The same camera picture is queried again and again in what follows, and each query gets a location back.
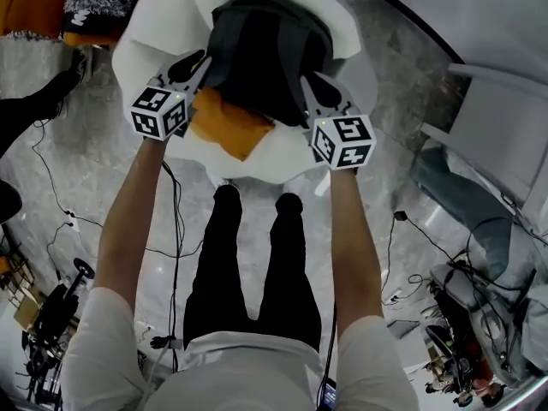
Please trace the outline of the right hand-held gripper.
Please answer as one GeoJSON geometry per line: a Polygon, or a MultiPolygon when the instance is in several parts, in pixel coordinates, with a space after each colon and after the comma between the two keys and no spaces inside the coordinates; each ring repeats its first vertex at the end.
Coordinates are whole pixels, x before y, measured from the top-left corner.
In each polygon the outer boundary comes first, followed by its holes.
{"type": "Polygon", "coordinates": [[[360,112],[350,91],[320,72],[303,75],[301,87],[314,154],[331,170],[366,165],[377,139],[369,116],[360,112]]]}

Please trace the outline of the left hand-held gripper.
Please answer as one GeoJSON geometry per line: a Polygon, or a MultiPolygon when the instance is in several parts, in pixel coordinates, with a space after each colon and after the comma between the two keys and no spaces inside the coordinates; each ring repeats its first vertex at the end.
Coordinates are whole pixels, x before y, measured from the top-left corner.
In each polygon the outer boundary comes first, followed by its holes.
{"type": "Polygon", "coordinates": [[[212,58],[204,50],[185,52],[162,64],[129,104],[134,131],[145,138],[168,140],[190,122],[189,108],[212,58]]]}

